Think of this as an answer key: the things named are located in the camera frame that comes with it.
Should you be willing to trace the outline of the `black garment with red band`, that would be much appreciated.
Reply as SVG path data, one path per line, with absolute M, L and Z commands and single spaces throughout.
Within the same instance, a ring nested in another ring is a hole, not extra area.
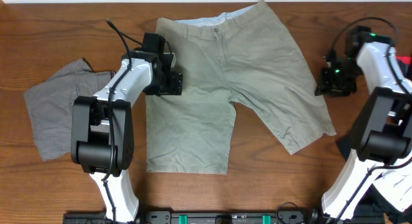
M 351 219 L 369 190 L 379 193 L 373 182 L 383 172 L 411 163 L 410 83 L 395 57 L 388 56 L 386 63 L 395 85 L 372 87 L 348 135 L 351 151 L 344 169 L 323 196 L 323 211 L 336 220 Z

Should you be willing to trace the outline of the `khaki shorts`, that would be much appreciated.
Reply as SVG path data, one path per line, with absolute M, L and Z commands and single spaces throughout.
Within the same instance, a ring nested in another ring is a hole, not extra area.
M 183 85 L 181 95 L 145 99 L 150 173 L 226 174 L 237 103 L 290 154 L 336 134 L 300 48 L 264 1 L 216 17 L 162 17 L 156 32 Z

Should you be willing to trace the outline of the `white shirt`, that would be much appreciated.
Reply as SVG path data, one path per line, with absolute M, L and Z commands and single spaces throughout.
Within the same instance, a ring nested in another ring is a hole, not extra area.
M 373 185 L 390 205 L 404 212 L 411 206 L 411 163 L 383 172 Z

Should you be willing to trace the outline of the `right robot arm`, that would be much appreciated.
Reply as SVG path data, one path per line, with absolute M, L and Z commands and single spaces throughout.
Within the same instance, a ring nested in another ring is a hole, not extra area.
M 400 68 L 391 37 L 352 29 L 345 56 L 331 51 L 316 95 L 347 96 L 359 75 L 370 93 L 338 146 L 346 163 L 310 223 L 381 223 L 411 220 L 411 81 Z

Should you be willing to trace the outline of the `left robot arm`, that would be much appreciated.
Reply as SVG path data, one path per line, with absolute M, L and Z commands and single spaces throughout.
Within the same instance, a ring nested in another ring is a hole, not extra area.
M 121 67 L 103 89 L 79 96 L 73 104 L 71 159 L 97 184 L 103 213 L 65 214 L 64 223 L 138 223 L 139 200 L 129 166 L 134 155 L 131 109 L 141 93 L 181 95 L 183 76 L 172 70 L 176 58 L 157 33 L 127 49 Z

